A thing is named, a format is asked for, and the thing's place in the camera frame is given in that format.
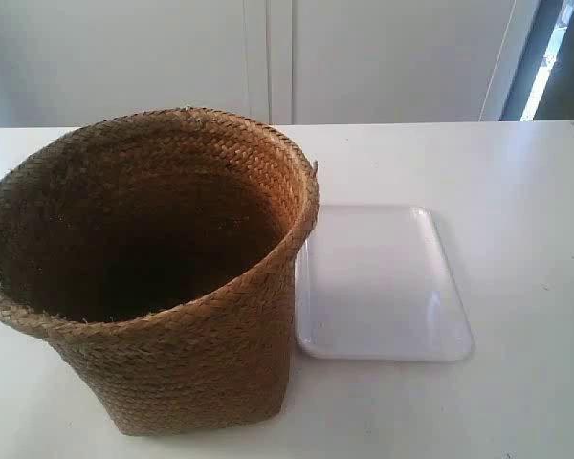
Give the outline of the brown woven straw basket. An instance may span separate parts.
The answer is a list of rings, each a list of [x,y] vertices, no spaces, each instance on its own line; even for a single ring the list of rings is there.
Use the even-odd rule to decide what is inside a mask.
[[[45,341],[127,435],[281,409],[317,168],[221,110],[71,131],[0,180],[0,322]]]

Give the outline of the white rectangular plastic tray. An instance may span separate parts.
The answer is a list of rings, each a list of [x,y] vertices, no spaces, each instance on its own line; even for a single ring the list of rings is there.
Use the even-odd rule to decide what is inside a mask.
[[[295,274],[296,339],[312,357],[451,362],[475,348],[425,208],[321,206]]]

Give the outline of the dark window frame strip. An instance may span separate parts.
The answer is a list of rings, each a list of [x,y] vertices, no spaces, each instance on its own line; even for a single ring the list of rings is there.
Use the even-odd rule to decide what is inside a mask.
[[[574,1],[540,1],[502,121],[574,120]]]

